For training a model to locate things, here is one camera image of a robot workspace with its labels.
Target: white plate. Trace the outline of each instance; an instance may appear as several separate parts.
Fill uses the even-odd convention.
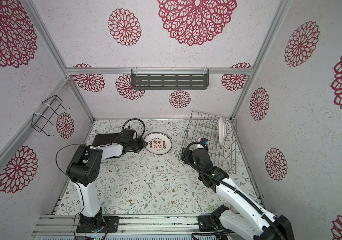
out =
[[[153,154],[166,154],[172,148],[171,139],[163,133],[152,132],[148,134],[144,140],[148,142],[148,145],[145,147],[145,149]]]
[[[222,117],[219,118],[219,143],[224,145],[224,139],[226,138],[226,125]]]

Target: leaf pattern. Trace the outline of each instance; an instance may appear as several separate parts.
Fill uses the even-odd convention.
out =
[[[120,132],[124,121],[96,121],[87,144],[96,134]],[[218,206],[229,204],[197,179],[198,174],[179,160],[179,151],[186,135],[188,120],[144,120],[146,136],[161,132],[171,138],[173,147],[164,155],[147,150],[102,161],[96,179],[96,193],[104,214],[204,214]],[[130,122],[139,134],[141,123]],[[225,163],[223,169],[251,198],[256,198],[250,177],[238,148],[228,151],[236,154],[234,164]],[[78,192],[69,183],[56,214],[76,214],[81,210]]]

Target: wire basket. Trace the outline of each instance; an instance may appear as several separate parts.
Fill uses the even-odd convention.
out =
[[[236,129],[236,119],[222,117],[226,126],[226,135],[224,144],[219,142],[219,119],[221,116],[196,112],[191,113],[188,121],[187,131],[179,152],[186,148],[188,144],[198,141],[199,138],[207,138],[208,154],[214,166],[220,167],[224,171],[231,170],[236,173],[236,136],[234,131]]]

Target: plate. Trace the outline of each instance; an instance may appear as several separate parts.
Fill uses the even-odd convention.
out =
[[[224,140],[226,138],[226,125],[224,124],[223,117],[219,118],[219,143],[224,145]]]
[[[172,142],[167,135],[160,132],[152,132],[145,136],[144,140],[148,142],[145,147],[150,153],[162,155],[169,152],[172,148]]]

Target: round plate with chinese characters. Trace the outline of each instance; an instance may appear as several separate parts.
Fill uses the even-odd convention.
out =
[[[144,140],[148,142],[148,145],[145,148],[153,154],[166,154],[172,148],[171,139],[163,133],[152,132],[148,134]]]

